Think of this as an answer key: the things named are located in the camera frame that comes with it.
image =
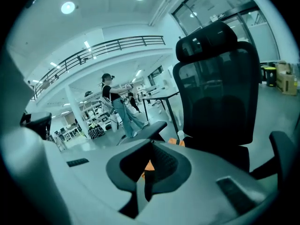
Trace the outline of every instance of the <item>desk leg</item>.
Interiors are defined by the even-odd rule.
[[[178,133],[178,127],[177,127],[177,124],[176,124],[176,121],[175,121],[175,117],[174,117],[171,105],[169,103],[169,99],[166,99],[165,102],[167,103],[167,106],[168,106],[168,109],[169,109],[169,112],[170,112],[170,116],[171,116],[171,119],[172,119],[172,122],[173,122],[173,125],[174,125],[174,128],[175,128],[176,136],[178,137],[178,134],[177,134]]]
[[[146,110],[146,105],[145,105],[145,99],[142,100],[142,103],[144,104],[144,109],[145,109],[147,121],[149,121],[148,120],[148,115],[147,115],[147,110]]]
[[[162,104],[162,106],[163,106],[163,108],[164,108],[164,110],[165,110],[165,105],[164,105],[163,101],[160,100],[160,102],[161,102],[161,104]]]

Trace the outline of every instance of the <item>woman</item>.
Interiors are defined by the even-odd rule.
[[[123,121],[123,127],[127,137],[135,137],[137,132],[135,132],[130,126],[131,119],[140,129],[143,129],[144,126],[148,125],[148,122],[142,122],[137,119],[124,104],[124,100],[120,95],[127,93],[131,88],[111,88],[109,85],[112,83],[112,76],[105,73],[102,76],[102,96],[112,100],[112,105],[115,111],[119,114]]]
[[[129,96],[129,102],[130,102],[130,104],[139,112],[139,113],[141,113],[140,112],[140,109],[138,108],[138,106],[136,105],[136,102],[135,102],[135,99],[134,99],[134,97],[133,97],[133,93],[132,92],[129,92],[128,93],[128,96]]]

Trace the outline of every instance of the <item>white column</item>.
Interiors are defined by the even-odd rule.
[[[79,123],[79,125],[80,125],[82,131],[84,132],[84,134],[86,135],[86,137],[88,139],[90,139],[89,132],[88,132],[89,127],[88,127],[87,123],[85,121],[83,121],[82,113],[80,111],[79,105],[78,105],[77,101],[75,100],[75,97],[74,97],[73,92],[71,91],[71,88],[69,87],[69,85],[65,86],[65,90],[66,90],[68,101],[70,103],[70,107],[73,111],[73,114],[74,114],[77,122]]]

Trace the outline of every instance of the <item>metal railing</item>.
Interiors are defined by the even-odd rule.
[[[149,46],[149,45],[165,45],[163,36],[136,36],[136,37],[123,37],[107,42],[93,45],[89,48],[83,49],[62,62],[57,64],[57,67],[52,68],[47,72],[35,87],[35,95],[31,100],[35,100],[47,89],[51,84],[57,81],[61,75],[68,73],[69,70],[76,66],[85,64],[90,59],[95,59],[102,54],[107,54],[113,51],[124,50],[136,46]]]

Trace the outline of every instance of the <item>mesh backrest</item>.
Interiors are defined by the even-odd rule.
[[[256,49],[236,49],[173,70],[184,111],[183,131],[199,142],[241,145],[252,142],[259,60]]]

